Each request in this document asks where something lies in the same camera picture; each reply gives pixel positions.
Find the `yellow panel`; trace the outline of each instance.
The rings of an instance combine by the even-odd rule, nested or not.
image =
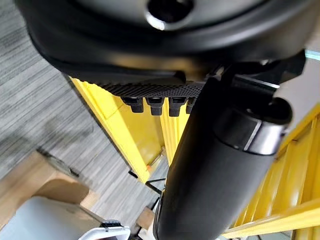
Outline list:
[[[276,162],[273,163],[267,176],[269,181],[263,186],[261,196],[256,206],[256,211],[253,220],[268,217],[271,214],[274,201],[278,192],[281,176],[284,170],[285,153],[282,154]]]
[[[313,240],[313,227],[296,230],[292,240]]]
[[[307,167],[308,154],[310,151],[310,130],[308,129],[297,140],[292,141],[290,146],[292,152],[287,163],[288,172],[283,176],[284,185],[279,189],[281,194],[281,211],[294,207],[301,203],[302,190],[304,187]]]
[[[237,220],[235,221],[235,223],[233,225],[234,228],[244,224],[245,217],[246,217],[246,214],[248,211],[248,207],[249,207],[249,205],[247,205],[246,208],[242,211],[242,213],[238,216]]]
[[[314,227],[320,225],[320,199],[289,208],[274,216],[249,222],[227,230],[223,236],[233,239]]]
[[[189,114],[186,114],[186,105],[187,104],[181,107],[179,117],[170,117],[169,101],[167,98],[163,104],[160,120],[169,165],[171,165],[172,160],[174,159],[178,143],[189,118]]]
[[[244,224],[253,221],[254,215],[256,213],[257,205],[258,205],[258,202],[259,202],[259,199],[261,196],[262,189],[265,184],[268,184],[267,183],[268,181],[269,181],[269,178],[268,178],[268,176],[266,176],[264,178],[264,180],[261,182],[257,191],[255,192],[253,198],[251,199],[251,201],[248,205],[248,209],[246,211],[245,217],[244,217],[244,221],[243,221]]]
[[[74,78],[72,82],[139,179],[145,183],[150,177],[147,164],[158,156],[164,145],[160,118],[151,115],[146,102],[144,113],[132,113],[120,97],[99,86]]]
[[[320,239],[319,113],[317,104],[288,135],[262,188],[226,231],[226,238],[299,229],[296,240]]]

